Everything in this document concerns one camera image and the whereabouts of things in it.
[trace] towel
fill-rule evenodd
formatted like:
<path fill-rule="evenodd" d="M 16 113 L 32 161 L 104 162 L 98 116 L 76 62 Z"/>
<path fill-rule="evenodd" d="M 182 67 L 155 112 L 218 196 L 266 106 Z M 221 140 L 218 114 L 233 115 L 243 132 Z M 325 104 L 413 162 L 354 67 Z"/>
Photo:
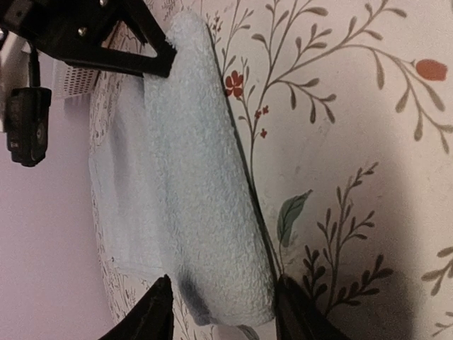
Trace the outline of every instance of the towel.
<path fill-rule="evenodd" d="M 101 222 L 106 241 L 122 272 L 167 273 L 195 323 L 258 326 L 274 317 L 273 280 L 209 31 L 184 11 L 167 36 L 170 77 L 123 84 L 110 146 L 92 157 L 105 215 L 120 218 Z"/>
<path fill-rule="evenodd" d="M 125 76 L 104 141 L 89 157 L 105 254 L 114 267 L 156 281 L 165 274 L 156 237 L 157 189 L 143 80 Z"/>

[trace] bolt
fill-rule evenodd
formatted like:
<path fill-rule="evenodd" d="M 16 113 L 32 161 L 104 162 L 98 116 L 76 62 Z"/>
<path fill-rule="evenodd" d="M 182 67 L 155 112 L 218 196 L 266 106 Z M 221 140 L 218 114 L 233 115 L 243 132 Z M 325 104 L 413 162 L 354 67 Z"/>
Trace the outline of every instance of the bolt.
<path fill-rule="evenodd" d="M 81 37 L 84 37 L 86 35 L 86 32 L 88 31 L 88 28 L 86 27 L 80 27 L 78 30 L 77 30 L 77 33 L 81 36 Z"/>

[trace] floral wallpaper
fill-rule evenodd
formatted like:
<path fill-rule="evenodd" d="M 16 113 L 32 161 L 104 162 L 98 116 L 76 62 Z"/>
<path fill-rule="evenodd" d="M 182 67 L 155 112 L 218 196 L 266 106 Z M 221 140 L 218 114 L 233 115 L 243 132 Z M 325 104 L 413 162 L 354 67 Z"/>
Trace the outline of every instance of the floral wallpaper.
<path fill-rule="evenodd" d="M 280 272 L 351 339 L 451 339 L 451 2 L 147 4 L 164 29 L 183 9 L 206 20 Z M 114 45 L 141 50 L 126 27 Z M 92 152 L 122 77 L 98 80 Z M 94 195 L 93 214 L 118 322 L 152 283 L 116 271 Z M 197 327 L 177 292 L 174 309 L 177 340 L 275 339 L 274 323 Z"/>

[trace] green leaf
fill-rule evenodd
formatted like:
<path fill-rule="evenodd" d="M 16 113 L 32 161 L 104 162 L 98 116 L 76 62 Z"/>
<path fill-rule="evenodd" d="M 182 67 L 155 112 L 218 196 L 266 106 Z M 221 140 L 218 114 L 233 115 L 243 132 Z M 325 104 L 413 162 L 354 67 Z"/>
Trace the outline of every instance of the green leaf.
<path fill-rule="evenodd" d="M 384 268 L 381 271 L 378 271 L 373 275 L 373 279 L 378 279 L 378 278 L 388 278 L 390 275 L 394 273 L 393 269 L 390 268 Z"/>
<path fill-rule="evenodd" d="M 310 123 L 314 124 L 316 122 L 316 106 L 314 105 L 312 97 L 310 97 L 310 101 L 311 101 Z"/>
<path fill-rule="evenodd" d="M 384 68 L 382 67 L 381 60 L 379 59 L 377 53 L 375 51 L 372 51 L 374 55 L 374 59 L 376 60 L 376 68 L 377 68 L 377 86 L 379 87 L 379 90 L 382 90 L 384 88 Z"/>
<path fill-rule="evenodd" d="M 260 340 L 256 331 L 249 326 L 238 326 L 239 330 L 247 337 L 248 340 Z"/>
<path fill-rule="evenodd" d="M 374 32 L 373 30 L 364 30 L 364 32 L 371 35 L 374 39 L 377 39 L 377 40 L 383 39 L 382 35 L 380 35 L 378 32 Z"/>
<path fill-rule="evenodd" d="M 283 203 L 282 208 L 280 209 L 280 214 L 278 216 L 277 226 L 277 236 L 282 246 L 289 246 L 289 238 L 291 237 L 292 225 L 302 213 L 305 202 L 312 192 L 312 190 L 309 190 L 303 195 L 295 196 Z"/>
<path fill-rule="evenodd" d="M 322 50 L 323 48 L 326 48 L 327 44 L 324 42 L 315 42 L 314 44 L 311 44 L 308 46 L 308 48 L 316 48 L 318 50 Z"/>
<path fill-rule="evenodd" d="M 380 290 L 378 288 L 372 288 L 361 293 L 361 295 L 376 295 L 379 294 Z"/>
<path fill-rule="evenodd" d="M 371 273 L 369 271 L 364 271 L 362 274 L 362 285 L 367 285 L 369 281 L 369 276 Z"/>
<path fill-rule="evenodd" d="M 294 93 L 294 90 L 292 87 L 289 87 L 291 91 L 291 109 L 294 110 L 296 108 L 297 102 L 296 102 L 296 94 Z"/>
<path fill-rule="evenodd" d="M 302 87 L 313 87 L 319 84 L 319 78 L 313 78 L 309 82 L 302 84 Z"/>
<path fill-rule="evenodd" d="M 319 16 L 327 16 L 328 15 L 328 11 L 324 7 L 311 7 L 311 8 L 305 9 L 302 13 L 304 13 L 304 12 L 314 13 L 314 14 L 317 14 Z"/>
<path fill-rule="evenodd" d="M 296 38 L 296 47 L 297 47 L 297 50 L 300 51 L 300 49 L 302 47 L 302 38 L 301 37 Z"/>
<path fill-rule="evenodd" d="M 340 291 L 338 292 L 338 297 L 337 297 L 338 302 L 343 301 L 345 299 L 346 292 L 347 292 L 346 287 L 342 287 L 340 289 Z"/>
<path fill-rule="evenodd" d="M 404 109 L 406 108 L 406 104 L 408 102 L 408 98 L 409 98 L 409 87 L 404 91 L 403 96 L 395 106 L 395 111 L 397 113 L 401 113 L 404 111 Z"/>
<path fill-rule="evenodd" d="M 440 140 L 442 141 L 442 146 L 444 147 L 445 153 L 446 153 L 446 154 L 449 154 L 450 148 L 449 148 L 449 146 L 448 146 L 448 142 L 447 142 L 447 140 L 445 139 L 445 136 L 444 136 L 443 133 L 440 135 Z"/>
<path fill-rule="evenodd" d="M 317 300 L 321 295 L 323 295 L 327 291 L 327 285 L 323 283 L 316 289 L 316 293 L 314 295 L 315 300 Z"/>
<path fill-rule="evenodd" d="M 356 23 L 357 23 L 357 16 L 353 16 L 351 21 L 349 22 L 348 37 L 351 35 L 352 31 L 354 30 Z"/>
<path fill-rule="evenodd" d="M 279 26 L 282 21 L 285 20 L 285 18 L 289 15 L 289 11 L 285 11 L 282 16 L 280 16 L 280 19 L 278 19 L 277 23 L 275 24 L 275 27 Z"/>
<path fill-rule="evenodd" d="M 445 111 L 445 105 L 442 102 L 442 99 L 440 99 L 439 95 L 436 93 L 436 91 L 434 91 L 432 89 L 432 87 L 429 86 L 428 84 L 425 84 L 425 83 L 422 83 L 422 84 L 425 87 L 425 89 L 428 92 L 428 94 L 430 95 L 432 102 L 434 103 L 434 105 L 436 105 L 436 108 L 439 111 L 444 112 Z"/>
<path fill-rule="evenodd" d="M 405 11 L 399 8 L 388 8 L 387 11 L 394 12 L 397 16 L 402 18 L 406 18 L 408 15 Z"/>
<path fill-rule="evenodd" d="M 417 142 L 422 139 L 423 136 L 423 121 L 420 116 L 418 116 L 417 127 L 415 128 L 415 132 L 413 133 L 413 138 Z"/>
<path fill-rule="evenodd" d="M 260 33 L 255 33 L 254 35 L 252 35 L 252 39 L 254 40 L 257 40 L 257 41 L 261 41 L 264 46 L 266 46 L 266 48 L 268 48 L 268 44 L 266 43 L 266 39 L 264 38 L 264 36 Z"/>
<path fill-rule="evenodd" d="M 437 253 L 437 257 L 446 257 L 450 254 L 453 254 L 453 246 L 449 246 L 448 248 L 442 249 Z"/>

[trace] black cable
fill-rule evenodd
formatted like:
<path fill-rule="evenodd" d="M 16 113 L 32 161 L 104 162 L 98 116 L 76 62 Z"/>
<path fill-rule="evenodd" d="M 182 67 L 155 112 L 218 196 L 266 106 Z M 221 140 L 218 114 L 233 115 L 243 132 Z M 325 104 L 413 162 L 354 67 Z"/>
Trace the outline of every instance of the black cable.
<path fill-rule="evenodd" d="M 28 58 L 28 84 L 30 87 L 41 86 L 40 59 L 38 50 L 30 42 L 30 56 Z"/>

